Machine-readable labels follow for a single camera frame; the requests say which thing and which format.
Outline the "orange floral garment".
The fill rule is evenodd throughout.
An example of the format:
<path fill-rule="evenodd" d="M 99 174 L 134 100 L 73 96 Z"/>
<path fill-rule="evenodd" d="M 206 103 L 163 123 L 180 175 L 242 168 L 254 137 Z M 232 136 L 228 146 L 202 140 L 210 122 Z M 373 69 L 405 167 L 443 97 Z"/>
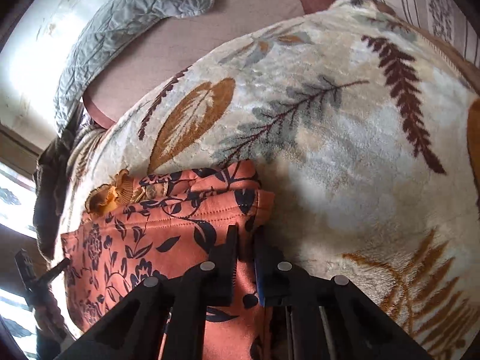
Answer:
<path fill-rule="evenodd" d="M 239 261 L 233 303 L 210 307 L 205 359 L 267 359 L 269 313 L 259 303 L 250 261 L 251 237 L 272 212 L 274 195 L 265 191 L 249 160 L 226 168 L 199 168 L 148 175 L 140 185 L 166 183 L 165 197 L 119 206 L 64 233 L 67 311 L 85 332 L 150 276 L 172 279 L 206 260 L 224 243 L 229 226 L 239 233 Z"/>

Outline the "yellow ruffled small garment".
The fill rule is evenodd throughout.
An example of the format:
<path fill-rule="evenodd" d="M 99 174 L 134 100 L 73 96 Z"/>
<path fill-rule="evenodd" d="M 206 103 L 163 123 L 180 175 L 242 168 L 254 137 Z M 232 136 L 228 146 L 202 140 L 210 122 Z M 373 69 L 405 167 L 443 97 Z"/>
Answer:
<path fill-rule="evenodd" d="M 91 219 L 101 217 L 119 206 L 165 197 L 167 189 L 166 183 L 141 186 L 140 180 L 132 177 L 127 169 L 122 169 L 112 177 L 111 183 L 102 184 L 89 193 L 85 213 Z"/>

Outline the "dark brown fleece blanket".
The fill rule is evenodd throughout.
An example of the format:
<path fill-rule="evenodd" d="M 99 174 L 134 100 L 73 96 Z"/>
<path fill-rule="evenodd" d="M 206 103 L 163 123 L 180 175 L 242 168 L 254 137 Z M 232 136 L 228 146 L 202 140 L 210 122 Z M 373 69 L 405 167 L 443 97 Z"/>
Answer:
<path fill-rule="evenodd" d="M 37 199 L 32 224 L 37 233 L 38 250 L 47 261 L 54 259 L 59 220 L 68 185 L 67 165 L 84 109 L 81 103 L 76 105 L 65 129 L 38 157 L 33 175 Z"/>

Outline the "cream leaf-pattern plush blanket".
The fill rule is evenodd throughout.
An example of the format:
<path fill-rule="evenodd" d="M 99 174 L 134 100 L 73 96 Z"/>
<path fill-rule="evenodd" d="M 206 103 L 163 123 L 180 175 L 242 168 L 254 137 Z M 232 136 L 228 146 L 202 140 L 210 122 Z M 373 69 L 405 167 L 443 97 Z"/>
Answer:
<path fill-rule="evenodd" d="M 434 359 L 479 334 L 479 69 L 368 0 L 229 41 L 90 139 L 61 236 L 89 193 L 251 161 L 264 228 L 311 275 L 345 275 Z"/>

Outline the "pink bed sheet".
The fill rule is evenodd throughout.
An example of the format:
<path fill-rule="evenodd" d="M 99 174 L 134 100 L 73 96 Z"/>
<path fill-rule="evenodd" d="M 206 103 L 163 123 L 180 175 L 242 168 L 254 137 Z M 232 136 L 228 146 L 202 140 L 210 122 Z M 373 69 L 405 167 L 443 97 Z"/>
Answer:
<path fill-rule="evenodd" d="M 114 125 L 139 99 L 221 44 L 334 0 L 215 0 L 201 16 L 163 19 L 128 44 L 86 89 L 92 119 Z"/>

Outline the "grey quilted pillow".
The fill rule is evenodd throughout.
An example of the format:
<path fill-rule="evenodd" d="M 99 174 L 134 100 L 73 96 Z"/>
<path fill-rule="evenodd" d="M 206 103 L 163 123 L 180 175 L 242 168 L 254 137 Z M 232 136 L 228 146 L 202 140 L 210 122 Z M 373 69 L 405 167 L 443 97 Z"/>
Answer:
<path fill-rule="evenodd" d="M 55 92 L 55 123 L 61 133 L 89 84 L 133 40 L 161 20 L 208 12 L 215 0 L 108 0 L 83 28 Z"/>

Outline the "striped floral pillow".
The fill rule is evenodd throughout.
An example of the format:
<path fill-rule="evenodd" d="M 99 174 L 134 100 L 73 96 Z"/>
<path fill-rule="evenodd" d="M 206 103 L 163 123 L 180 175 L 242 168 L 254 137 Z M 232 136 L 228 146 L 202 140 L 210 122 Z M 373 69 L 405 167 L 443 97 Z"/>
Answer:
<path fill-rule="evenodd" d="M 474 66 L 479 66 L 479 30 L 454 0 L 376 0 L 402 20 L 452 45 Z"/>

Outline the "window with dark frame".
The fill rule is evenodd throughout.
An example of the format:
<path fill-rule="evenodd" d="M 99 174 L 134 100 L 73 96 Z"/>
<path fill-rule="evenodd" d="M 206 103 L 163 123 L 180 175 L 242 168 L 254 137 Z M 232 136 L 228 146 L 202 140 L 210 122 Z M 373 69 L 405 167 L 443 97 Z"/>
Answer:
<path fill-rule="evenodd" d="M 1 316 L 27 359 L 37 357 L 36 323 L 24 299 L 15 255 L 26 250 L 36 269 L 45 267 L 32 226 L 34 185 L 30 172 L 38 150 L 1 127 Z"/>

